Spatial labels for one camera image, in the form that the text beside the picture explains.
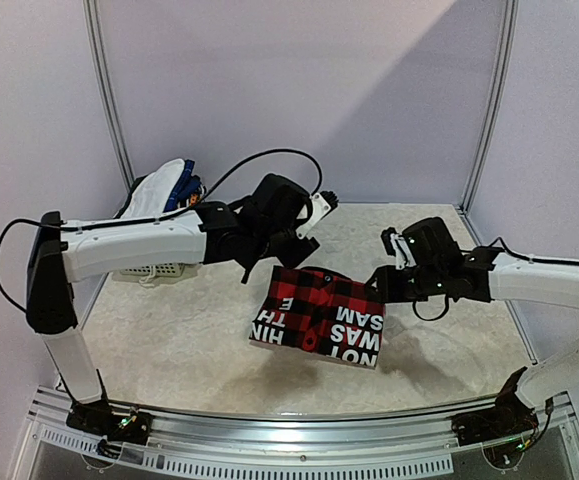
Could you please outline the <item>red black plaid shirt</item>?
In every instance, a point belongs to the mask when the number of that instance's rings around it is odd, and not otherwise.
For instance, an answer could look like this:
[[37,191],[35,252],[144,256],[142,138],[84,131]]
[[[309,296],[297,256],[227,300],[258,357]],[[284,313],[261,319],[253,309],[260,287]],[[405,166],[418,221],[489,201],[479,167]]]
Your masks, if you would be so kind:
[[374,369],[384,321],[385,305],[369,286],[326,269],[276,266],[249,340]]

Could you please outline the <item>white garment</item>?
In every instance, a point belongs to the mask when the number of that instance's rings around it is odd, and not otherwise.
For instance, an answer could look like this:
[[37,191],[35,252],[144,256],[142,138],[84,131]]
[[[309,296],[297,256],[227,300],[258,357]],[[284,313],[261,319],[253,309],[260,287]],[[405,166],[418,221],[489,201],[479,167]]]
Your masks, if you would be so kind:
[[184,160],[177,158],[160,166],[145,176],[144,181],[134,192],[131,203],[122,204],[115,219],[155,218],[164,212],[167,198],[180,177]]

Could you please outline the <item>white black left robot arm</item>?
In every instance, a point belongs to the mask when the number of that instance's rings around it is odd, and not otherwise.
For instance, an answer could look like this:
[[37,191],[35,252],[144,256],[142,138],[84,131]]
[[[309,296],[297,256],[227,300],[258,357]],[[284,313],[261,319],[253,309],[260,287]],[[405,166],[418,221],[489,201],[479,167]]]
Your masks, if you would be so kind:
[[246,273],[265,258],[293,268],[318,243],[310,230],[328,214],[314,198],[295,206],[231,210],[201,204],[159,219],[69,221],[56,212],[37,234],[27,272],[26,320],[39,334],[80,419],[97,434],[117,426],[117,412],[103,398],[103,383],[78,325],[72,285],[113,271],[160,265],[235,261]]

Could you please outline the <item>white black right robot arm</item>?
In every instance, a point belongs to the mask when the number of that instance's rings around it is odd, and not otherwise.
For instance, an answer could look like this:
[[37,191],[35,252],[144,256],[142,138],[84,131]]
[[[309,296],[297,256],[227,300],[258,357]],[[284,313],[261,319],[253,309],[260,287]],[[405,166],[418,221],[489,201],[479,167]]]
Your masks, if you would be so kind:
[[508,435],[525,411],[579,383],[579,259],[495,246],[454,256],[409,252],[396,264],[378,267],[367,286],[384,304],[442,296],[518,308],[538,361],[511,374],[498,393],[485,421],[493,435]]

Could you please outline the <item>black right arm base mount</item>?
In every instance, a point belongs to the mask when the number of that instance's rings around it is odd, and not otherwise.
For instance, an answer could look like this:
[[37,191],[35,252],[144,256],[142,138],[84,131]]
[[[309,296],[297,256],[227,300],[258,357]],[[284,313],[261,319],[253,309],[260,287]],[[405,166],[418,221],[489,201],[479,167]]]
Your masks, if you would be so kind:
[[522,367],[510,375],[491,407],[451,417],[451,429],[458,444],[483,444],[486,462],[498,470],[516,468],[550,426],[553,398],[545,400],[546,420],[540,427],[536,408],[527,406],[517,396],[519,381],[527,370]]

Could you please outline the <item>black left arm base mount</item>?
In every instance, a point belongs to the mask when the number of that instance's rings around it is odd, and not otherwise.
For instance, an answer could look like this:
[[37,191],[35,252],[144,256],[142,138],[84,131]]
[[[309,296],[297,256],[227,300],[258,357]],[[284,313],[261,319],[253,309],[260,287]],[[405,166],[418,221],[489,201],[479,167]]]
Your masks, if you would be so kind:
[[118,459],[126,443],[145,446],[151,435],[154,417],[131,407],[126,414],[116,412],[106,395],[92,403],[72,401],[66,426],[100,438],[97,455]]

